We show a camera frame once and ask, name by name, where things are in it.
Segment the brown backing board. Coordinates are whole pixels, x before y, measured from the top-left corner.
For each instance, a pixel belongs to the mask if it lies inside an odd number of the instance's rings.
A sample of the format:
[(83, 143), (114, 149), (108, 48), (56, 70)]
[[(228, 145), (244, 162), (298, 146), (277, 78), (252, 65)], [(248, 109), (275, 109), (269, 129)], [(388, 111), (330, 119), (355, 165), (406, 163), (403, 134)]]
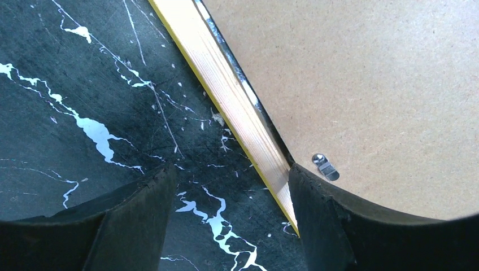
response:
[(477, 1), (204, 5), (297, 163), (402, 212), (478, 212)]

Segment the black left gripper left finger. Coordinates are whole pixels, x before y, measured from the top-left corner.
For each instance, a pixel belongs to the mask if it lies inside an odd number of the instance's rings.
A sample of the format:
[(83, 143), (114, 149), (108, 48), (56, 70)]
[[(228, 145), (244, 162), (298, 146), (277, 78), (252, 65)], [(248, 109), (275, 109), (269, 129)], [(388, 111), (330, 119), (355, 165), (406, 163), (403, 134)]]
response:
[(2, 270), (158, 270), (177, 170), (137, 180), (53, 216), (1, 222)]

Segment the yellow wooden picture frame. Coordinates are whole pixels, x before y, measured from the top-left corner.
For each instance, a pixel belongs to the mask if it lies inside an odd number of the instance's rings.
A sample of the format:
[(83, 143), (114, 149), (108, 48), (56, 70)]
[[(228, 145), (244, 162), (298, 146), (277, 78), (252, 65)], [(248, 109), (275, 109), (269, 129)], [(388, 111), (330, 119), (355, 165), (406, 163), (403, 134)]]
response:
[(150, 4), (298, 232), (288, 186), (293, 160), (203, 1)]

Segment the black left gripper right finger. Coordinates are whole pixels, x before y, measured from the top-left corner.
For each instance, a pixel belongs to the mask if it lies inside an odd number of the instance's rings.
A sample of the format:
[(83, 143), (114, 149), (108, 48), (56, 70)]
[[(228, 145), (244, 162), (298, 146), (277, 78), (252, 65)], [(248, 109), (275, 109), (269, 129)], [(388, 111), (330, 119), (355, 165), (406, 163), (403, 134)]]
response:
[(477, 270), (478, 216), (435, 220), (380, 206), (294, 164), (289, 189), (309, 270)]

